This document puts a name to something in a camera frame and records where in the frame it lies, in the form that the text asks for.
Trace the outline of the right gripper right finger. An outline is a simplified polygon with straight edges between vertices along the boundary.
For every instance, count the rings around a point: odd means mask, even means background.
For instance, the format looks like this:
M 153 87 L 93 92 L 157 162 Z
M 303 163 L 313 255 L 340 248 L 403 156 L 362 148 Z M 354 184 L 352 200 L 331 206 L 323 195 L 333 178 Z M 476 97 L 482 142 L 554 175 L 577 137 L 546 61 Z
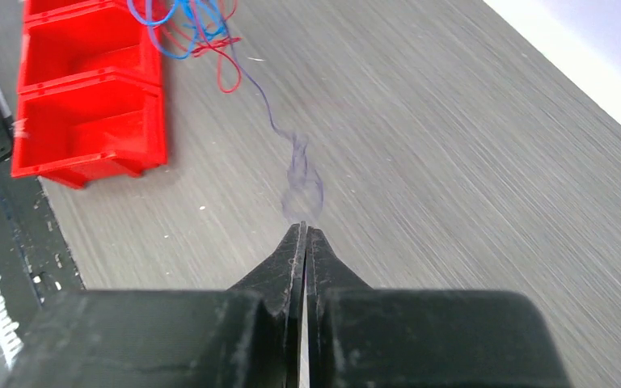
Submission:
M 313 387 L 569 387 L 539 309 L 484 289 L 376 289 L 311 228 L 306 245 Z

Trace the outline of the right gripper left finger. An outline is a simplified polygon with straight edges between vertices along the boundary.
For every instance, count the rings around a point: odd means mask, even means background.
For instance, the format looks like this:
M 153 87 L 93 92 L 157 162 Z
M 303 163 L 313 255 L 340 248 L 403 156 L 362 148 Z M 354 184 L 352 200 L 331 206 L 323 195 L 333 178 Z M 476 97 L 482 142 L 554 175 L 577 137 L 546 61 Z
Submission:
M 307 226 L 224 290 L 59 293 L 8 387 L 296 387 Z

